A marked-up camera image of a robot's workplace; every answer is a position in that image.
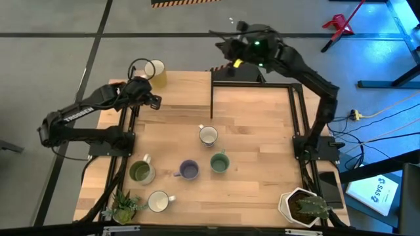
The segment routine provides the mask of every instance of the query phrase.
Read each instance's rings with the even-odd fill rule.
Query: potted plant
[[[278,210],[289,222],[305,227],[312,227],[320,218],[328,219],[330,209],[322,197],[299,187],[282,194],[278,205]]]
[[[130,223],[138,210],[147,208],[147,205],[138,206],[137,203],[140,201],[140,197],[136,196],[130,198],[130,191],[124,196],[122,191],[117,190],[113,199],[114,202],[112,203],[111,208],[106,207],[106,210],[102,212],[102,215],[114,219],[121,225]]]

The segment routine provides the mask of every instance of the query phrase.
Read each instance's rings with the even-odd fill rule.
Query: purple mug
[[[186,180],[193,180],[197,178],[199,172],[198,164],[193,160],[183,161],[179,167],[179,171],[174,173],[175,177],[183,177]]]

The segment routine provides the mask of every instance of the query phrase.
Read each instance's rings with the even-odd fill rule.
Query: warning stripe tape
[[[181,6],[181,5],[190,5],[196,3],[212,3],[222,0],[180,0],[180,1],[171,1],[166,3],[155,3],[152,4],[152,8],[160,8],[160,7],[173,7],[173,6]]]
[[[218,70],[221,70],[221,69],[224,69],[224,68],[228,67],[230,64],[231,63],[227,63],[226,65],[221,65],[219,67],[211,68],[211,69],[208,69],[208,70],[205,70],[205,71],[211,71],[211,72],[218,71]]]

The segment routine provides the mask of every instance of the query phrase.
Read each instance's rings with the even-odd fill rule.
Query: yellow cup
[[[159,60],[152,60],[152,63],[155,66],[156,72],[154,77],[151,80],[149,80],[149,82],[152,85],[153,89],[164,88],[167,84],[165,65]],[[152,64],[148,62],[144,67],[144,72],[148,78],[150,78],[153,75],[153,71],[154,70]]]

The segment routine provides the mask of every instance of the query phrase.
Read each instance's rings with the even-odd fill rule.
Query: succulent plant
[[[304,199],[298,200],[297,203],[301,206],[299,213],[308,214],[321,219],[328,219],[328,211],[332,209],[332,207],[328,206],[326,201],[319,196],[305,197]]]
[[[113,199],[114,202],[112,203],[111,208],[106,207],[106,210],[101,213],[105,217],[113,218],[122,225],[129,223],[137,210],[147,208],[147,205],[138,206],[137,203],[140,201],[140,197],[136,196],[130,198],[130,191],[124,196],[122,191],[117,190]]]

